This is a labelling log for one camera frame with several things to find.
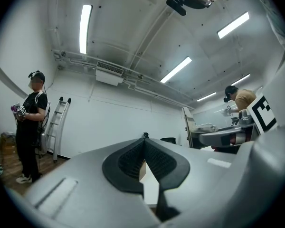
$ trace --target aluminum ladder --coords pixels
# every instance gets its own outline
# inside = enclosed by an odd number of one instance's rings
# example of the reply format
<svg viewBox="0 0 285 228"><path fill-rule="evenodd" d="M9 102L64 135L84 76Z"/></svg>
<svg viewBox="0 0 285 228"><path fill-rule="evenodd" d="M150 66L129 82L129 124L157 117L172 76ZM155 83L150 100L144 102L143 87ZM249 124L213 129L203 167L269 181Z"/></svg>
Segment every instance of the aluminum ladder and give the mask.
<svg viewBox="0 0 285 228"><path fill-rule="evenodd" d="M57 103L55 111L52 115L51 121L49 123L49 127L47 128L47 131L46 131L47 146L51 146L50 140L51 140L51 138L55 138L54 147L49 148L49 150L53 151L54 163L57 162L57 151L58 151L58 149L60 149L62 129L63 129L63 125L65 122L67 111L68 111L70 104L71 104L71 98L69 98L65 102L65 101L63 101L63 97L60 97L59 102ZM56 131L55 131L56 135L53 134L54 126L57 126Z"/></svg>

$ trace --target ceiling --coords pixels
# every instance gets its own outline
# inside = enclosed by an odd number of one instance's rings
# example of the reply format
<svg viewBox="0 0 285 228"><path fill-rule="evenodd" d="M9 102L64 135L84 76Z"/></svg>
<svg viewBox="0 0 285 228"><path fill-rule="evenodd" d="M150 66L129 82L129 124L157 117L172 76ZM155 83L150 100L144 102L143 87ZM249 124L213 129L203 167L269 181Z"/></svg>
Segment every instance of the ceiling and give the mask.
<svg viewBox="0 0 285 228"><path fill-rule="evenodd" d="M86 57L79 54L84 4L93 6ZM182 17L166 0L48 0L48 28L56 28L49 36L59 56L59 51L66 51L67 59L92 65L99 58L121 65L132 70L125 70L123 77L137 79L139 87L192 107L198 106L197 99L223 91L242 75L261 76L279 44L258 0L219 0L208 9L186 10ZM250 20L219 39L217 31L246 11ZM166 84L159 83L188 56L188 66ZM65 59L59 63L93 73Z"/></svg>

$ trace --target wooden floor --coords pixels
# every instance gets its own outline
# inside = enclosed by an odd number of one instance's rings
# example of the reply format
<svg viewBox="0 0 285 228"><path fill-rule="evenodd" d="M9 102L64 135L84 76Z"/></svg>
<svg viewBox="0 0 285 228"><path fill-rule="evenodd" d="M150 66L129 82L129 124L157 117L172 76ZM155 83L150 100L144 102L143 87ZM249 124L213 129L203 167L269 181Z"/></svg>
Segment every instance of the wooden floor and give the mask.
<svg viewBox="0 0 285 228"><path fill-rule="evenodd" d="M66 162L66 160L58 158L57 163L53 163L53 156L46 154L40 159L39 171L45 176L64 162ZM0 151L0 164L3 166L3 173L0 175L3 185L23 195L32 183L18 184L16 182L16 178L22 174L22 165L18 155L2 155Z"/></svg>

